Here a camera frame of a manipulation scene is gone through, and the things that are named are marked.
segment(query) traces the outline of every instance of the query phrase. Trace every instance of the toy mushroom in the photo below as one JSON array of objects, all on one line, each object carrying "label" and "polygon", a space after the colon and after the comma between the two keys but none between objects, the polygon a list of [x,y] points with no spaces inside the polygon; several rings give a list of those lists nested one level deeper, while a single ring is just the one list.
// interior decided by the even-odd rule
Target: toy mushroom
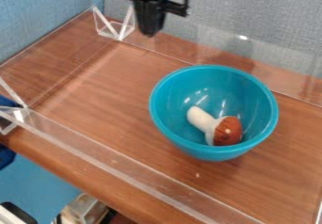
[{"label": "toy mushroom", "polygon": [[224,146],[240,142],[243,126],[236,117],[225,116],[215,119],[197,106],[192,106],[187,110],[187,120],[204,132],[208,145]]}]

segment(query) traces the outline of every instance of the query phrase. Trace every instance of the bowl rim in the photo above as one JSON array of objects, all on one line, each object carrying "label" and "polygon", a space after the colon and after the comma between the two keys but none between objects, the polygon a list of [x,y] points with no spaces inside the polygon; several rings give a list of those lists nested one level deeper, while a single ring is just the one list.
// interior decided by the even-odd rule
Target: bowl rim
[{"label": "bowl rim", "polygon": [[[271,108],[271,118],[268,120],[267,127],[264,128],[264,130],[256,137],[253,137],[252,139],[249,139],[239,144],[235,144],[235,145],[208,146],[208,145],[199,144],[193,141],[189,141],[189,140],[181,138],[180,136],[173,134],[173,132],[164,126],[160,118],[156,115],[156,96],[157,96],[159,89],[163,87],[165,82],[169,79],[175,78],[183,72],[189,72],[193,70],[207,70],[207,69],[221,70],[221,71],[235,72],[235,73],[240,74],[247,80],[249,80],[260,88],[260,90],[264,92],[264,94],[268,98],[268,105]],[[179,146],[183,146],[189,150],[192,149],[195,151],[207,151],[207,152],[216,152],[216,153],[236,152],[236,151],[251,149],[268,137],[268,135],[271,134],[271,132],[276,126],[277,118],[279,118],[277,103],[276,103],[275,97],[273,97],[271,91],[268,90],[267,86],[247,72],[243,72],[243,71],[229,68],[227,66],[212,65],[212,64],[188,66],[188,67],[180,68],[180,69],[172,71],[171,73],[168,73],[152,89],[152,92],[149,95],[148,110],[149,110],[149,115],[150,115],[152,121],[154,122],[154,125],[157,126],[160,132],[165,136],[169,136],[169,140],[172,139]]]}]

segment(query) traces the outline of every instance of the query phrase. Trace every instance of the wooden table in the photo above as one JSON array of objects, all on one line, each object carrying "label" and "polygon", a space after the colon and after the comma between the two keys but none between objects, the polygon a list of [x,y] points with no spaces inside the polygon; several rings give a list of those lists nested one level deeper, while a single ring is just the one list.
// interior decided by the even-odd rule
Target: wooden table
[{"label": "wooden table", "polygon": [[[2,66],[2,78],[32,109],[259,221],[313,223],[322,194],[320,108],[273,93],[280,117],[268,139],[231,161],[193,159],[160,134],[146,109],[152,87],[185,63],[98,37],[92,20],[90,14],[80,15]],[[181,52],[177,45],[167,45],[168,55],[175,55],[175,49],[185,60],[197,58],[199,63],[211,61],[253,72],[276,90],[320,104],[319,80],[217,50],[209,55],[204,48],[205,54],[195,56],[187,51],[200,47],[193,43],[167,35],[159,40],[169,40],[169,46],[180,42]],[[283,76],[280,87],[273,76]],[[292,89],[285,77],[300,83],[309,80],[312,87]],[[137,223],[200,222],[24,129],[17,128],[4,140],[16,152]],[[98,162],[106,161],[96,146],[80,148]],[[227,223],[255,223],[237,216],[225,219]]]}]

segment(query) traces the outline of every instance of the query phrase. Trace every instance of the mushroom cap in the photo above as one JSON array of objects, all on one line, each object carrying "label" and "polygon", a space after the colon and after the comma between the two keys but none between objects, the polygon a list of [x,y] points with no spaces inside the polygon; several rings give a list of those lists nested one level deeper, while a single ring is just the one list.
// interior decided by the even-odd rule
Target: mushroom cap
[{"label": "mushroom cap", "polygon": [[236,117],[223,117],[213,131],[213,145],[237,144],[243,136],[243,126]]}]

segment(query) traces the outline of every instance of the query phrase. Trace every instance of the plastic bowl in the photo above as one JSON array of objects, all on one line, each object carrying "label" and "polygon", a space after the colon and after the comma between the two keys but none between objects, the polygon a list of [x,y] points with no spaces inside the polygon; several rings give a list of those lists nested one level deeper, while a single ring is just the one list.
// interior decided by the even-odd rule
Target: plastic bowl
[{"label": "plastic bowl", "polygon": [[[213,118],[240,119],[244,132],[239,144],[205,145],[204,133],[185,119],[192,105]],[[187,154],[224,161],[263,142],[275,128],[279,110],[268,88],[253,76],[228,67],[200,65],[169,73],[159,81],[149,98],[149,114],[160,132]]]}]

